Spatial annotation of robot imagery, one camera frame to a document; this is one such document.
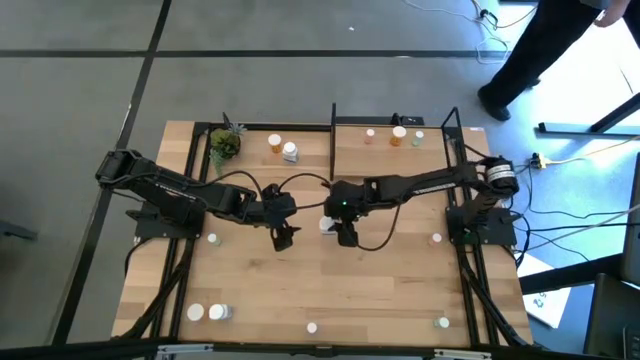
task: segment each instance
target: small potted plant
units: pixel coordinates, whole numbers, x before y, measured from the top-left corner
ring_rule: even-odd
[[[215,129],[211,133],[210,158],[216,174],[222,176],[222,164],[240,152],[241,137],[247,130],[244,125],[229,121],[227,114],[222,113],[224,128]]]

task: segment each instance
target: person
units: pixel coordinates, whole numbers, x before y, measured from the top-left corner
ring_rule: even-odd
[[[594,5],[602,4],[603,9]],[[593,23],[607,27],[624,18],[640,46],[640,0],[540,0],[538,10],[509,59],[478,90],[480,103],[496,120],[511,118],[507,105],[549,68]]]

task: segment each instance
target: concrete floor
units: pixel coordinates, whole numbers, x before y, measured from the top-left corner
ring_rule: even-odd
[[[474,14],[466,0],[415,2]],[[481,3],[505,23],[529,9],[499,8],[495,0]],[[0,0],[0,52],[143,50],[161,4],[67,0],[53,6]],[[523,26],[501,31],[510,46]],[[129,147],[154,158],[167,120],[217,121],[222,111],[239,122],[328,123],[335,101],[342,115],[422,114],[432,125],[458,106],[465,126],[487,129],[494,154],[517,163],[534,151],[568,158],[615,141],[542,137],[533,127],[541,121],[591,123],[638,91],[629,56],[620,55],[620,49],[605,51],[610,39],[625,36],[624,31],[622,23],[590,30],[543,74],[541,85],[512,104],[514,116],[506,123],[485,115],[475,98],[476,89],[500,65],[480,65],[472,58],[156,59]],[[322,5],[311,0],[182,0],[170,9],[159,48],[473,50],[483,38],[476,25],[461,18],[421,12],[400,0]],[[502,49],[494,42],[487,48]],[[637,48],[631,49],[631,56],[638,56]],[[97,194],[93,173],[115,144],[141,65],[139,58],[0,58],[0,164],[5,170],[0,218],[39,232],[37,242],[0,239],[0,348],[47,341]],[[638,150],[632,143],[592,161],[534,173],[534,209],[577,214],[626,209]],[[526,203],[522,192],[514,208],[523,210]],[[109,337],[134,229],[124,211],[134,207],[128,200],[112,200],[70,341]],[[579,223],[556,215],[527,217],[538,228]],[[621,228],[598,229],[562,240],[562,245],[595,259],[620,252],[623,235]],[[532,245],[540,242],[532,238]],[[553,246],[531,254],[555,267],[583,261]],[[581,352],[591,293],[590,286],[572,290],[558,330],[532,319],[536,341],[557,351]]]

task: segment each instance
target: wooden table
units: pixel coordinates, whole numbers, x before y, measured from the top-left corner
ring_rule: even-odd
[[[193,122],[168,122],[157,163],[183,172]],[[336,129],[335,175],[357,179],[382,174],[417,174],[446,166],[439,129],[425,129],[420,148],[412,148],[413,131],[403,146],[389,149],[390,128],[379,128],[375,143],[364,145],[365,128]],[[224,171],[242,169],[253,174],[261,186],[280,183],[300,173],[329,176],[328,132],[281,132],[284,141],[300,149],[296,165],[270,152],[271,132],[248,131],[241,153],[225,163]],[[482,129],[464,129],[465,141],[488,152]],[[204,146],[204,139],[199,146]],[[196,159],[195,169],[202,156]],[[213,168],[208,179],[216,177]],[[229,183],[253,188],[246,177],[236,175]],[[298,206],[323,201],[328,190],[311,178],[291,181],[286,191]],[[403,205],[391,242],[378,252],[340,247],[335,236],[323,236],[318,221],[322,208],[303,210],[289,218],[302,227],[293,247],[275,252],[268,232],[207,215],[203,239],[198,240],[191,266],[179,338],[203,342],[282,344],[469,346],[460,272],[455,250],[448,242],[429,245],[433,233],[447,238],[444,192],[416,197]],[[391,211],[376,211],[356,223],[361,243],[376,246],[391,226]],[[215,232],[222,240],[214,246],[204,239]],[[113,334],[128,330],[156,295],[167,251],[167,239],[149,242],[134,253],[125,280]],[[491,295],[520,336],[531,342],[529,323],[513,259],[500,247],[484,246]],[[206,318],[191,322],[186,307],[205,309],[215,303],[233,307],[227,321]],[[173,299],[167,303],[161,334],[167,334]],[[481,303],[475,299],[480,339],[487,342]],[[448,329],[433,326],[446,316]],[[306,331],[309,322],[318,332]]]

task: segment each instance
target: person's leg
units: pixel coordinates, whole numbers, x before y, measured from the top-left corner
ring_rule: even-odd
[[[506,106],[578,40],[599,13],[579,0],[540,0],[509,59],[478,92],[487,112],[508,120]]]
[[[624,22],[627,23],[633,39],[640,47],[640,0],[631,0],[627,11],[624,13]]]

